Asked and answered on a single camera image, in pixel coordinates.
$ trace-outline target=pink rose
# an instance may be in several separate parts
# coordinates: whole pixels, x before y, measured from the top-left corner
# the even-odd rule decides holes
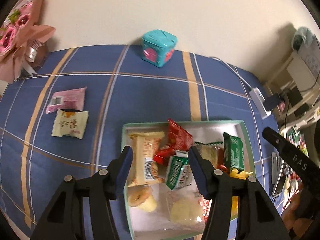
[[[2,39],[0,40],[0,54],[7,52],[11,46],[12,41],[15,38],[17,29],[13,26],[9,26],[3,34]]]
[[[22,15],[20,15],[18,21],[16,21],[15,25],[17,27],[21,27],[21,26],[25,25],[29,19],[30,19],[29,14],[22,14]]]

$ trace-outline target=red snack wrapper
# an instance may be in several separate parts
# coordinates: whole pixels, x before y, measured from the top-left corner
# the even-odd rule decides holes
[[[203,215],[203,219],[205,222],[207,222],[208,217],[209,217],[211,203],[212,203],[212,199],[206,200],[204,197],[202,197],[199,201],[200,206],[203,207],[203,214],[202,215]]]
[[[218,166],[217,166],[217,169],[220,169],[220,170],[222,170],[224,172],[228,172],[228,169],[224,166],[223,162],[224,162],[224,149],[220,148],[218,150]]]
[[[188,151],[193,144],[193,138],[190,133],[172,119],[169,118],[168,122],[168,143],[153,156],[155,162],[164,166],[168,166],[169,158],[174,155],[174,150]]]

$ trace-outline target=screw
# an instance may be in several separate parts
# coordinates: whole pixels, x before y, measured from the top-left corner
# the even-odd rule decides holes
[[[65,176],[65,177],[64,177],[64,181],[65,181],[65,182],[72,181],[72,176],[71,176],[71,175]]]
[[[254,176],[249,176],[248,180],[253,183],[257,181],[256,177]]]
[[[99,171],[99,174],[104,176],[104,175],[108,174],[108,171],[106,169],[102,169],[102,170]]]
[[[216,169],[216,170],[214,170],[213,173],[216,174],[216,175],[218,175],[218,176],[220,176],[220,175],[222,175],[223,171],[222,171],[222,170],[219,170],[219,169]]]

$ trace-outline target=green snack wrapper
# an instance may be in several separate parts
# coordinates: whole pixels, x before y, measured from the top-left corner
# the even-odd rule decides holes
[[[224,165],[231,171],[236,168],[239,171],[244,170],[244,152],[243,143],[239,137],[223,133],[224,138]]]
[[[191,168],[188,154],[183,151],[176,151],[176,155],[171,156],[167,167],[165,183],[170,189],[185,187],[191,184]]]

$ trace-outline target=snack package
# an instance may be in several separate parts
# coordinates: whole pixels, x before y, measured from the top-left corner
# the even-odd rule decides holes
[[[298,145],[298,149],[307,157],[309,157],[309,153],[307,150],[307,145],[304,141],[304,135],[302,134],[299,140],[299,145]]]
[[[236,168],[239,171],[244,170],[244,152],[243,143],[239,137],[231,136],[226,132],[223,133],[224,138],[224,165],[231,171]]]
[[[198,202],[203,208],[203,219],[207,222],[209,218],[210,208],[212,206],[212,199],[206,200],[199,192],[194,193],[199,198]],[[231,215],[230,219],[238,214],[238,197],[232,197]]]
[[[194,142],[195,145],[223,145],[223,141],[216,141],[216,142],[210,142],[210,143],[202,143],[202,142]]]
[[[58,110],[54,120],[52,136],[62,137],[68,135],[71,137],[83,138],[85,127],[87,125],[89,112],[65,112]]]
[[[195,142],[196,147],[203,159],[209,160],[215,169],[227,172],[227,168],[223,164],[224,149],[215,144],[204,144]]]
[[[199,202],[201,197],[192,185],[169,191],[166,198],[170,220],[180,225],[181,229],[202,232],[205,222]]]
[[[170,189],[177,189],[191,184],[192,173],[188,153],[176,150],[176,155],[170,157],[165,183]]]
[[[230,177],[237,179],[246,179],[253,174],[252,171],[238,171],[237,169],[231,169]],[[238,197],[232,197],[231,217],[238,214]]]
[[[84,94],[87,88],[78,88],[55,92],[52,95],[51,101],[47,106],[46,114],[55,112],[58,109],[72,109],[83,111]]]
[[[164,132],[137,132],[130,134],[132,140],[133,160],[130,173],[133,181],[128,187],[144,184],[163,183],[158,177],[158,166],[153,161],[153,155],[159,148]]]
[[[161,147],[153,157],[155,162],[164,166],[168,165],[170,156],[174,155],[174,150],[188,151],[193,144],[193,138],[190,133],[172,119],[169,118],[168,122],[168,143]]]
[[[251,176],[252,174],[253,174],[252,171],[239,172],[237,169],[231,169],[229,176],[237,179],[246,179],[248,176]]]
[[[157,207],[153,198],[152,188],[149,185],[131,187],[128,190],[128,203],[131,207],[137,207],[146,212],[152,212]]]

